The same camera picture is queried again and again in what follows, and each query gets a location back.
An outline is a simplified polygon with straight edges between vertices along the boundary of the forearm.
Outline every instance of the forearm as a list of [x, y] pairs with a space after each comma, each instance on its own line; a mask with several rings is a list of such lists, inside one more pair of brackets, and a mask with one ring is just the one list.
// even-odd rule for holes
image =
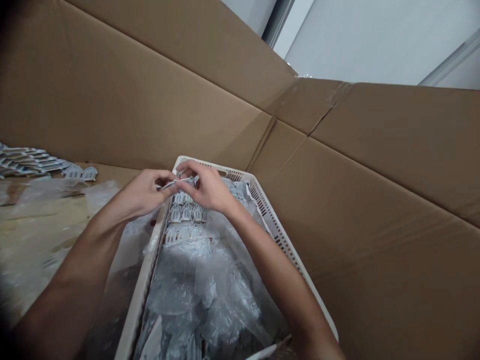
[[272, 238], [241, 204], [225, 214], [243, 240], [268, 293], [285, 316], [294, 340], [336, 339], [309, 286]]
[[126, 224], [103, 215], [90, 221], [15, 329], [33, 358], [72, 359], [80, 350]]

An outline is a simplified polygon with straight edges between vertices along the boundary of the cardboard flap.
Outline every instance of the cardboard flap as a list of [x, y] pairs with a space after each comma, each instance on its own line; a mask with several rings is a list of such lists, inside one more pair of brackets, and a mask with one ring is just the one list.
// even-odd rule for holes
[[220, 0], [68, 2], [262, 110], [295, 81], [295, 71]]
[[58, 3], [22, 1], [14, 15], [0, 56], [0, 142], [87, 161]]
[[480, 226], [480, 91], [358, 83], [312, 137]]
[[2, 56], [0, 141], [71, 161], [245, 170], [271, 116], [64, 1], [32, 3]]
[[279, 120], [310, 135], [349, 88], [348, 82], [299, 77], [269, 110]]
[[[480, 230], [286, 126], [275, 125], [256, 161], [279, 170], [254, 165], [253, 173], [346, 357], [476, 354]], [[285, 154], [289, 142], [295, 150]]]

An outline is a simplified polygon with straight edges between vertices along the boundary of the left hand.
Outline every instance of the left hand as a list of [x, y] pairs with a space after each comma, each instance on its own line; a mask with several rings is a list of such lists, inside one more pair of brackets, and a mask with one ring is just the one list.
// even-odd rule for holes
[[120, 190], [98, 214], [106, 218], [105, 220], [112, 225], [147, 215], [179, 191], [176, 186], [159, 191], [155, 185], [163, 186], [173, 180], [178, 180], [178, 177], [168, 170], [143, 170]]

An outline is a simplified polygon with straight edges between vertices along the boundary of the white plastic crate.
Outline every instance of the white plastic crate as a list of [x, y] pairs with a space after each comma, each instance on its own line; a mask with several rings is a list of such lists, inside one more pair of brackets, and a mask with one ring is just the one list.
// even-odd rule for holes
[[[330, 328], [335, 335], [335, 338], [339, 339], [337, 328], [335, 327], [334, 321], [330, 316], [327, 308], [325, 307], [322, 298], [320, 297], [317, 289], [315, 288], [312, 279], [310, 278], [305, 266], [303, 265], [302, 261], [300, 260], [297, 252], [295, 251], [292, 242], [290, 241], [289, 237], [285, 233], [282, 224], [275, 214], [272, 205], [270, 205], [267, 196], [265, 195], [262, 187], [260, 186], [259, 181], [257, 178], [244, 171], [235, 170], [229, 167], [224, 167], [221, 165], [216, 165], [210, 162], [205, 162], [202, 160], [195, 159], [193, 157], [188, 156], [179, 156], [176, 160], [175, 166], [173, 167], [173, 173], [177, 174], [175, 170], [177, 166], [187, 160], [195, 160], [200, 164], [205, 166], [214, 168], [220, 172], [220, 174], [234, 182], [237, 181], [245, 181], [248, 180], [250, 183], [249, 189], [252, 197], [255, 199], [258, 208], [261, 212], [261, 215], [268, 226], [271, 234], [273, 235], [273, 240], [278, 244], [281, 250], [286, 254], [286, 256], [290, 259], [291, 263], [298, 269], [301, 273], [305, 281], [307, 282], [308, 286], [310, 287], [313, 295], [315, 296], [318, 304], [320, 305], [323, 314], [325, 315]], [[118, 344], [118, 348], [115, 354], [115, 360], [127, 360], [131, 359], [133, 356], [135, 346], [137, 344], [138, 337], [140, 335], [140, 326], [142, 324], [142, 315], [145, 309], [145, 303], [147, 301], [147, 296], [150, 290], [150, 282], [152, 280], [153, 270], [155, 268], [155, 263], [157, 261], [157, 257], [160, 251], [161, 245], [161, 235], [164, 232], [164, 228], [167, 225], [167, 217], [171, 205], [170, 201], [165, 202], [158, 214], [157, 223], [153, 228], [153, 232], [151, 234], [150, 243], [148, 244], [148, 248], [145, 252], [145, 258], [143, 260], [143, 264], [140, 269], [140, 274], [138, 276], [138, 280], [135, 286], [135, 290], [133, 293], [133, 297], [130, 302], [130, 307], [128, 309], [128, 314], [126, 316], [125, 324], [123, 326], [123, 331], [121, 333], [120, 342]], [[264, 357], [269, 356], [273, 350], [276, 349], [276, 345], [272, 345], [257, 354], [248, 358], [248, 360], [254, 359], [263, 359]]]

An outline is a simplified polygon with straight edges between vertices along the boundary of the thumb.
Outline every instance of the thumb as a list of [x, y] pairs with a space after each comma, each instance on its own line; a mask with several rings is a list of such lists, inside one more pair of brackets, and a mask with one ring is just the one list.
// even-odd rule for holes
[[191, 198], [193, 199], [193, 201], [195, 201], [196, 203], [200, 203], [199, 200], [201, 199], [202, 194], [200, 193], [200, 191], [198, 191], [192, 185], [190, 185], [186, 182], [179, 181], [175, 184], [175, 187], [176, 188], [178, 187], [179, 189], [182, 189], [185, 193], [190, 195]]
[[161, 190], [157, 193], [158, 200], [160, 203], [163, 203], [175, 193], [178, 193], [178, 189], [175, 186], [169, 186], [165, 190]]

